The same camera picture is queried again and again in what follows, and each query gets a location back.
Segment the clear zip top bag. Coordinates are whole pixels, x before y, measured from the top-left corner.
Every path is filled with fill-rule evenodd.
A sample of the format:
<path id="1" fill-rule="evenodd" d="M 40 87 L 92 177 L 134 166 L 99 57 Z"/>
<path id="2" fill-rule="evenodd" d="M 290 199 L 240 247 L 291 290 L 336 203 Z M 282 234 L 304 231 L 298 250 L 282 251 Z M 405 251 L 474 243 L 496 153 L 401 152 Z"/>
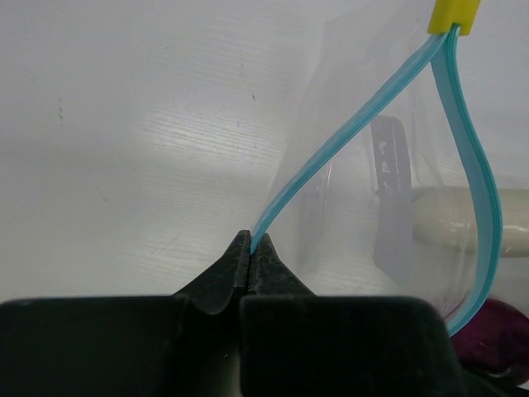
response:
<path id="1" fill-rule="evenodd" d="M 264 210 L 319 294 L 426 300 L 461 330 L 491 290 L 498 189 L 460 84 L 476 1 L 365 1 L 328 21 Z"/>

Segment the white radish with leaves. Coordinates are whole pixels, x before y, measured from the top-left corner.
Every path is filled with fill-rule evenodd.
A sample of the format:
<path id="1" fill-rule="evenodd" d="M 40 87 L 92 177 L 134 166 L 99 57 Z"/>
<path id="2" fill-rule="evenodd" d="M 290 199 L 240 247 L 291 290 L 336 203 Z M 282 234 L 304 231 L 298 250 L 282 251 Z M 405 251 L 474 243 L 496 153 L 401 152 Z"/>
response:
<path id="1" fill-rule="evenodd" d="M 503 211 L 502 258 L 528 257 L 528 191 L 500 189 Z M 431 188 L 412 202 L 413 231 L 422 242 L 456 252 L 474 254 L 477 226 L 470 190 L 465 187 Z"/>

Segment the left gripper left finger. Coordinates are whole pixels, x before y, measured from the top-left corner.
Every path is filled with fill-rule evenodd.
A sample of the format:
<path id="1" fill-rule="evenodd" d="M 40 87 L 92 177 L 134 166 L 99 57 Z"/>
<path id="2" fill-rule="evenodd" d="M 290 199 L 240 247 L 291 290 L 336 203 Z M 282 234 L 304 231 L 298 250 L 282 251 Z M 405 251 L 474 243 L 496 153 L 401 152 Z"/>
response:
<path id="1" fill-rule="evenodd" d="M 250 245 L 250 232 L 239 231 L 220 258 L 174 296 L 187 297 L 202 313 L 222 313 L 232 300 L 247 291 Z"/>

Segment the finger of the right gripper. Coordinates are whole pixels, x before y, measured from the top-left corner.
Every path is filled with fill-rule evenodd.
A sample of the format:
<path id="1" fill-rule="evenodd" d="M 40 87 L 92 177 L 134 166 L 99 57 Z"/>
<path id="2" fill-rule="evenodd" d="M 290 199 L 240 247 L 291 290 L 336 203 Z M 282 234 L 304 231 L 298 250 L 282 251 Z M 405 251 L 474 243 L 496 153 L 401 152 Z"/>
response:
<path id="1" fill-rule="evenodd" d="M 379 198 L 374 263 L 389 277 L 412 269 L 412 185 L 407 138 L 396 117 L 370 123 Z"/>

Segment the purple onion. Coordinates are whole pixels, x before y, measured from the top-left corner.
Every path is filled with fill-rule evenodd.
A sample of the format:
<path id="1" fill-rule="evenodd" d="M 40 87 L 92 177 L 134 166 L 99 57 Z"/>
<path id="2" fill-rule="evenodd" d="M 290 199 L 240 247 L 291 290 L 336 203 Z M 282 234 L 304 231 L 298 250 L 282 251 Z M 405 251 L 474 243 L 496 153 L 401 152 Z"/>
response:
<path id="1" fill-rule="evenodd" d="M 464 366 L 516 384 L 527 381 L 528 317 L 512 305 L 487 299 L 451 341 Z"/>

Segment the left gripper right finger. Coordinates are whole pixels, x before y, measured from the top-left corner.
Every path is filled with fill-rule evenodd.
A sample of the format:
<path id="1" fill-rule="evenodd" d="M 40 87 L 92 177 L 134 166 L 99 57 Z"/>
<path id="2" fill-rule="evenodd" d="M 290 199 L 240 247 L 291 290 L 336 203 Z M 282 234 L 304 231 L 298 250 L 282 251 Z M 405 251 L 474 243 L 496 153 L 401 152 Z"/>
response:
<path id="1" fill-rule="evenodd" d="M 250 255 L 247 294 L 303 295 L 314 293 L 279 259 L 268 233 Z"/>

